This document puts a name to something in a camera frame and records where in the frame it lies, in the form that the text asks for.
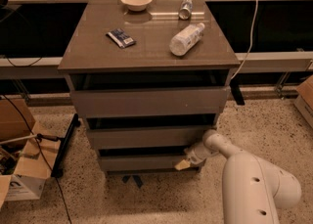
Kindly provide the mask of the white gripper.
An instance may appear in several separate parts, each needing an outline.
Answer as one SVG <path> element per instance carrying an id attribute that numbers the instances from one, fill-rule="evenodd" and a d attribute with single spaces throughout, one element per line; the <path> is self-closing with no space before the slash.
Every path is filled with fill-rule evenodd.
<path id="1" fill-rule="evenodd" d="M 214 157 L 219 154 L 218 151 L 208 148 L 203 142 L 197 142 L 185 150 L 185 159 L 182 159 L 174 168 L 178 171 L 187 169 L 192 165 L 198 165 L 209 157 Z"/>

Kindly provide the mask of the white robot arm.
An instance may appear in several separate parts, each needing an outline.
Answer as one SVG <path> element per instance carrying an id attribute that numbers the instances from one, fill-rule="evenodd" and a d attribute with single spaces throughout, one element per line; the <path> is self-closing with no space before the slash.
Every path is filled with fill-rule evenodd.
<path id="1" fill-rule="evenodd" d="M 280 224 L 277 210 L 299 203 L 301 186 L 294 175 L 234 145 L 213 129 L 185 150 L 175 168 L 187 169 L 216 154 L 226 158 L 222 172 L 224 224 Z"/>

